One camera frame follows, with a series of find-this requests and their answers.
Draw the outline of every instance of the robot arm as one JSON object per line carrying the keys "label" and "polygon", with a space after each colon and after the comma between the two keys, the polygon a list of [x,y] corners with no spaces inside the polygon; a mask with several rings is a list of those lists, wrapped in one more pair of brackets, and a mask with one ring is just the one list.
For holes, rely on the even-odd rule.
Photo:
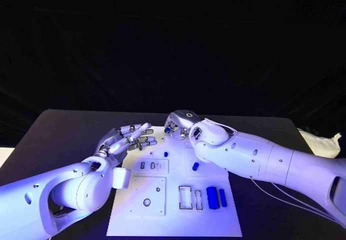
{"label": "robot arm", "polygon": [[196,157],[233,174],[277,183],[307,195],[346,228],[346,159],[314,156],[238,132],[194,112],[170,113],[164,132],[189,137]]}
{"label": "robot arm", "polygon": [[[109,130],[95,154],[40,175],[0,187],[0,239],[46,240],[106,202],[111,188],[127,188],[131,171],[118,168],[134,150],[157,144],[148,123]],[[49,199],[70,211],[52,214]]]}

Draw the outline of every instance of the black curtain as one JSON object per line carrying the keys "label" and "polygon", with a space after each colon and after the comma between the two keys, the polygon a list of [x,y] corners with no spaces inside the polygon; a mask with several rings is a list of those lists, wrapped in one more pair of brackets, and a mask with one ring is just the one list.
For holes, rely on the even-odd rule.
{"label": "black curtain", "polygon": [[344,131],[344,5],[154,6],[0,6],[0,145],[46,109],[190,109]]}

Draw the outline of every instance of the table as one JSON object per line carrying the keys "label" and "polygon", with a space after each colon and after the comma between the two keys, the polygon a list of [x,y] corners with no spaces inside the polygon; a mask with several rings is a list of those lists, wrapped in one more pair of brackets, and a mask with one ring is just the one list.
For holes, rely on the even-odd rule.
{"label": "table", "polygon": [[[167,116],[168,113],[46,110],[0,168],[0,186],[78,163],[92,156],[98,141],[111,128],[145,122],[153,126],[163,126]],[[200,117],[232,126],[241,132],[261,136],[284,147],[311,153],[287,118],[210,115]],[[337,224],[271,198],[249,179],[229,173],[229,181],[242,239],[346,239],[346,230]],[[258,184],[275,196],[290,200],[269,183],[258,182]],[[290,193],[311,203],[305,196],[294,191]],[[114,196],[115,189],[111,190],[102,208],[53,236],[52,240],[134,239],[134,237],[106,237]],[[157,237],[145,237],[145,239],[157,240]]]}

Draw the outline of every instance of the blue object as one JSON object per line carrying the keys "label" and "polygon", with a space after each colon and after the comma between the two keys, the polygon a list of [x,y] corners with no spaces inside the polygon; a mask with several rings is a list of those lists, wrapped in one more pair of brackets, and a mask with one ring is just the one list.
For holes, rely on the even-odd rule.
{"label": "blue object", "polygon": [[193,170],[193,171],[197,171],[199,165],[200,165],[200,164],[199,164],[197,162],[194,162],[193,167],[192,167],[192,170]]}
{"label": "blue object", "polygon": [[225,191],[223,191],[223,189],[219,189],[217,191],[219,191],[220,205],[225,208],[228,206]]}
{"label": "blue object", "polygon": [[217,191],[215,186],[210,186],[206,188],[206,196],[207,196],[209,208],[219,209],[220,204],[219,204]]}

